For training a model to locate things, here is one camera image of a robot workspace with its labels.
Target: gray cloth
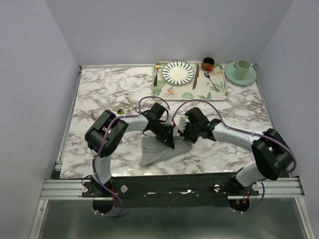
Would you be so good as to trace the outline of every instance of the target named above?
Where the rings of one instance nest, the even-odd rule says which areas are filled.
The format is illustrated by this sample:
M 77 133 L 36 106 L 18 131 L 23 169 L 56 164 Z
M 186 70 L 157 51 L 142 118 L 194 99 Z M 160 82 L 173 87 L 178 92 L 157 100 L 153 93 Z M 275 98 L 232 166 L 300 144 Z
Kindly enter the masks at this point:
M 157 162 L 165 161 L 190 151 L 192 143 L 175 136 L 175 149 L 158 142 L 156 138 L 142 138 L 142 166 L 149 167 Z

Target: small yellow object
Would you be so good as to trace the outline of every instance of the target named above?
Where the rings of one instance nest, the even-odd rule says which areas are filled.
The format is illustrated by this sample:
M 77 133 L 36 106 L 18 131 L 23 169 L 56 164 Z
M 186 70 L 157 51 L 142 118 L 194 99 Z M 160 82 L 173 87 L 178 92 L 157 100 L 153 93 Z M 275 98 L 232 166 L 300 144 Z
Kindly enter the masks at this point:
M 118 114 L 119 114 L 119 115 L 124 115 L 124 109 L 119 109 L 119 110 L 118 110 Z

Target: fork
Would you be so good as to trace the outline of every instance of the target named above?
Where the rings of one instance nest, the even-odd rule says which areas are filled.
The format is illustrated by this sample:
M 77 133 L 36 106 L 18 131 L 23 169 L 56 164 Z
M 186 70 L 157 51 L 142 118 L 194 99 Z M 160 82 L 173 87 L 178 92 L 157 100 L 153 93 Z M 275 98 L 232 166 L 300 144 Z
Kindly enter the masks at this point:
M 156 75 L 155 75 L 155 79 L 154 79 L 154 86 L 158 85 L 158 71 L 160 69 L 160 65 L 158 63 L 156 63 L 155 65 L 155 70 L 156 70 Z

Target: floral tray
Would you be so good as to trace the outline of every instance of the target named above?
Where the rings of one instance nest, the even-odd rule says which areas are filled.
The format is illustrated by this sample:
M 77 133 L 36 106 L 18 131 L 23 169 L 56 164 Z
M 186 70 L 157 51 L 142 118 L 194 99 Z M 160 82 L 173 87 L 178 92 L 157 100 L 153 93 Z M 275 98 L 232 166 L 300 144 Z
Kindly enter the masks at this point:
M 187 63 L 191 65 L 191 67 L 194 69 L 194 72 L 196 72 L 197 64 L 199 65 L 199 76 L 197 78 L 197 85 L 194 90 L 192 89 L 192 87 L 195 76 L 186 85 L 171 85 L 166 80 L 164 80 L 164 78 L 161 75 L 161 70 L 163 66 L 167 64 L 167 62 L 157 62 L 157 64 L 160 65 L 160 68 L 158 72 L 158 84 L 155 87 L 153 86 L 153 95 L 159 96 L 168 101 L 185 101 L 192 99 L 202 99 L 207 101 L 223 101 L 228 98 L 227 83 L 224 75 L 225 66 L 216 62 L 214 65 L 213 72 L 210 73 L 210 78 L 212 82 L 219 90 L 219 92 L 216 92 L 210 80 L 205 77 L 204 71 L 200 66 L 201 62 L 187 61 Z M 156 74 L 155 65 L 156 64 L 154 64 L 153 81 Z

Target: mint green cup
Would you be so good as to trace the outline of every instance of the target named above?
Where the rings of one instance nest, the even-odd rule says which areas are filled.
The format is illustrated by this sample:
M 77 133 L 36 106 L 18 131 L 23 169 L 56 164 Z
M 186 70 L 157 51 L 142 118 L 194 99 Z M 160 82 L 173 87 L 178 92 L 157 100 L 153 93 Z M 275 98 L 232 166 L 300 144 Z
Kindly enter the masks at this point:
M 235 69 L 234 77 L 237 80 L 242 80 L 245 77 L 245 75 L 247 74 L 247 72 L 249 71 L 250 66 L 251 66 L 251 64 L 247 60 L 240 60 L 240 61 L 235 62 L 234 67 L 236 69 Z

